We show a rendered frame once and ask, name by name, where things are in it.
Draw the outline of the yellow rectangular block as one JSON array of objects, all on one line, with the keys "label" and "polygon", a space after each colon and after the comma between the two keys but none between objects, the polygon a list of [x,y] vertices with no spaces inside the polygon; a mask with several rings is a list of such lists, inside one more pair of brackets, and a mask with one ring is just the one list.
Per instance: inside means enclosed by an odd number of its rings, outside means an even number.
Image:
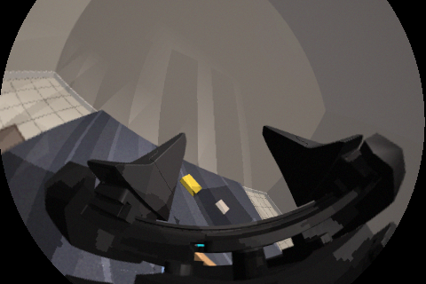
[{"label": "yellow rectangular block", "polygon": [[191,193],[192,196],[195,196],[196,193],[198,193],[200,189],[202,189],[201,185],[198,185],[198,182],[195,182],[194,178],[191,177],[191,174],[182,177],[180,182],[181,185],[184,185],[185,189],[187,189],[187,191]]}]

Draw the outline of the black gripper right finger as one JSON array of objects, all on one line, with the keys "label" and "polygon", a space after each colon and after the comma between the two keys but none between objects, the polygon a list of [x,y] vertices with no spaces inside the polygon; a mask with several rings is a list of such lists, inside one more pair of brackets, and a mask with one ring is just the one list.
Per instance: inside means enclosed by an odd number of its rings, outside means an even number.
[{"label": "black gripper right finger", "polygon": [[326,145],[266,125],[263,127],[263,138],[299,207],[313,201],[312,193],[326,180],[334,164],[337,164],[337,159],[359,148],[363,135],[354,135]]}]

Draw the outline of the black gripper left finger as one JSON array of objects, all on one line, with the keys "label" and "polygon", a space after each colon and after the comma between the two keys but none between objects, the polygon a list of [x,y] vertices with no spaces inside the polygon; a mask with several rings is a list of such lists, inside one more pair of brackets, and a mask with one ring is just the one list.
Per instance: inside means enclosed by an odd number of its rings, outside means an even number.
[{"label": "black gripper left finger", "polygon": [[184,162],[187,136],[177,134],[159,148],[132,162],[88,160],[88,166],[99,181],[128,188],[156,214],[167,221],[170,216],[178,174]]}]

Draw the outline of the beige flat square slab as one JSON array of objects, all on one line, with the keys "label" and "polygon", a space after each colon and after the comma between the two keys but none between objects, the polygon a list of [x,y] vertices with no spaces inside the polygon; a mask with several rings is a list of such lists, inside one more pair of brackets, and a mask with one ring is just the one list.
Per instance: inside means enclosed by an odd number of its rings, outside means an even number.
[{"label": "beige flat square slab", "polygon": [[217,209],[219,209],[220,210],[220,212],[221,212],[221,214],[223,214],[224,215],[224,213],[226,213],[227,212],[227,210],[228,210],[228,207],[226,206],[226,203],[224,203],[223,201],[218,201],[217,203],[214,203],[214,206],[216,206],[217,207]]}]

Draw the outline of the brown wooden plank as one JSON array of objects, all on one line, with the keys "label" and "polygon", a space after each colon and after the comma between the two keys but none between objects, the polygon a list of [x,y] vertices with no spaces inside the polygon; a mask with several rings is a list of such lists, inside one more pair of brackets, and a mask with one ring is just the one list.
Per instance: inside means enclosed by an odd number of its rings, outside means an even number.
[{"label": "brown wooden plank", "polygon": [[202,252],[194,252],[194,253],[195,253],[194,260],[203,260],[203,265],[216,265],[212,263],[212,260],[208,259],[205,256],[205,253],[202,253]]}]

